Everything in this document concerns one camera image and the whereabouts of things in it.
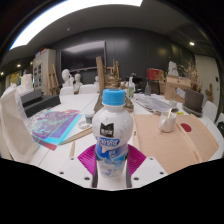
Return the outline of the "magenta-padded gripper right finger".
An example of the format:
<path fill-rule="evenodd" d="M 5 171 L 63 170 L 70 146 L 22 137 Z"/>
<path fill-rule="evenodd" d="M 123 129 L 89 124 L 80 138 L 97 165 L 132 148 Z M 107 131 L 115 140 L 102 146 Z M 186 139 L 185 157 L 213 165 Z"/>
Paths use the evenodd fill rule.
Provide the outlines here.
<path fill-rule="evenodd" d="M 126 185 L 140 188 L 167 176 L 167 172 L 154 157 L 146 157 L 134 146 L 129 146 L 126 166 Z"/>

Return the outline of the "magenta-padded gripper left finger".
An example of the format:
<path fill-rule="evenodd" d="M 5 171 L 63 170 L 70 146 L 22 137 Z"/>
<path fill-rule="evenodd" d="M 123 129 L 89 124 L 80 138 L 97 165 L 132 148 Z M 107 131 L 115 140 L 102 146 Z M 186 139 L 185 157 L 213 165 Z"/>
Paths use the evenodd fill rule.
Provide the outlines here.
<path fill-rule="evenodd" d="M 70 157 L 59 169 L 58 175 L 81 187 L 96 188 L 98 171 L 95 146 L 90 146 L 78 157 Z"/>

